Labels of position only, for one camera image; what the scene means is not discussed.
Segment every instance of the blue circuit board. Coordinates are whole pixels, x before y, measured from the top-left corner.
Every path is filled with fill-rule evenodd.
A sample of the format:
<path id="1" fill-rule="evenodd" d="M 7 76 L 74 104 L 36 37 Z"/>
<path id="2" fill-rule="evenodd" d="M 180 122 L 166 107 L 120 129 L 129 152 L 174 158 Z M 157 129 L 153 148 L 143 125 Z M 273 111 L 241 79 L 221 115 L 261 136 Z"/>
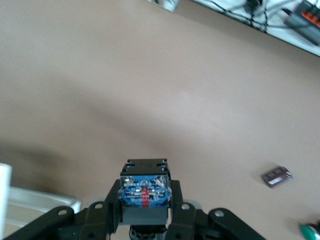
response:
<path id="1" fill-rule="evenodd" d="M 171 189 L 167 175 L 131 175 L 122 176 L 121 197 L 130 206 L 152 208 L 168 206 Z"/>

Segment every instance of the teal lid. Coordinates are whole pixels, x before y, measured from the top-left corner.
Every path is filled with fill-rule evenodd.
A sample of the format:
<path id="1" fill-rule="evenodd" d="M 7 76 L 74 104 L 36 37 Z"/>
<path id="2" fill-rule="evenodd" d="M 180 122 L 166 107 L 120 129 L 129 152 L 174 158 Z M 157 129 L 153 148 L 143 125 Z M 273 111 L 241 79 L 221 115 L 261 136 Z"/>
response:
<path id="1" fill-rule="evenodd" d="M 310 227 L 308 225 L 301 225 L 300 230 L 306 240 L 319 240 L 319 234 L 313 227 Z"/>

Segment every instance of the green round object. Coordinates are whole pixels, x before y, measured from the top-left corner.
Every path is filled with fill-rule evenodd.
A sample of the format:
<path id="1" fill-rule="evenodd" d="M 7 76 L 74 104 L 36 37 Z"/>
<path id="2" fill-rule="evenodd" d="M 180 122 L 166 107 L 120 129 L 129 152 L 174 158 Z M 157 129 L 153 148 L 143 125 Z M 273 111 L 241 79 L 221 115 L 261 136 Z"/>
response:
<path id="1" fill-rule="evenodd" d="M 301 225 L 300 230 L 306 240 L 318 240 L 315 232 L 307 225 Z"/>

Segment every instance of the small dark brown box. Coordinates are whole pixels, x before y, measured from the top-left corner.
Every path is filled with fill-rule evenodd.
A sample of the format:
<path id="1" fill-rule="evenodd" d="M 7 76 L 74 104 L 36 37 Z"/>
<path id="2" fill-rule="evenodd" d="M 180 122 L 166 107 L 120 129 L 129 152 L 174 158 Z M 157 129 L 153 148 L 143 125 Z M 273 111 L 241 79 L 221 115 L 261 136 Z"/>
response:
<path id="1" fill-rule="evenodd" d="M 271 189 L 286 180 L 292 179 L 291 173 L 284 166 L 278 166 L 263 174 L 261 177 L 265 184 Z"/>

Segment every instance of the silver screw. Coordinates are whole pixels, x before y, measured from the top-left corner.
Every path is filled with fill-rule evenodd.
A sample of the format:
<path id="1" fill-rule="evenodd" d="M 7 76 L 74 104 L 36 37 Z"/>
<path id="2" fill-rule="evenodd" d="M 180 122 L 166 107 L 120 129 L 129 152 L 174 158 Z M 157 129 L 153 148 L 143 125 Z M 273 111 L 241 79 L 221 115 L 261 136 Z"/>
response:
<path id="1" fill-rule="evenodd" d="M 214 215 L 216 215 L 219 218 L 222 218 L 223 216 L 225 216 L 224 212 L 221 210 L 217 210 L 214 212 Z"/>
<path id="2" fill-rule="evenodd" d="M 190 206 L 189 206 L 189 204 L 184 203 L 184 204 L 182 204 L 181 208 L 182 208 L 183 210 L 188 210 L 188 209 L 190 209 Z"/>

